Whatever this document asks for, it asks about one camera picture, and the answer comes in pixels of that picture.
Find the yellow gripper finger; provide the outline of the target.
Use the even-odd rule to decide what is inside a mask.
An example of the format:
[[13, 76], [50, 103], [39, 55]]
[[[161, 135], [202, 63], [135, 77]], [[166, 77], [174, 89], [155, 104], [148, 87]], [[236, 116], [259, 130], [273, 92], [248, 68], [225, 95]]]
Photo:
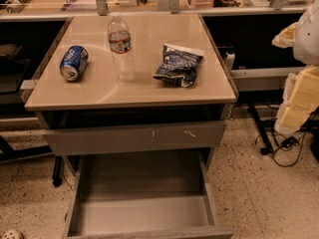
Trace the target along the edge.
[[285, 81], [283, 103], [276, 116], [275, 130], [293, 134], [319, 107], [319, 67], [307, 66], [298, 74], [289, 73]]
[[272, 40], [272, 45], [278, 48], [286, 49], [293, 47], [295, 44], [295, 31], [297, 23], [292, 23], [285, 29], [283, 29]]

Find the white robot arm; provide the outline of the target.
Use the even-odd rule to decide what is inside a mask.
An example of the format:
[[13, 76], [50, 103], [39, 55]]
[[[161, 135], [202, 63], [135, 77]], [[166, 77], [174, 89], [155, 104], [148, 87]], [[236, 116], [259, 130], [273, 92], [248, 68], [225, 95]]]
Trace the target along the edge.
[[288, 74], [276, 116], [275, 130], [292, 134], [319, 107], [319, 0], [308, 7], [298, 22], [276, 35], [272, 45], [292, 47], [294, 58], [306, 65], [300, 73]]

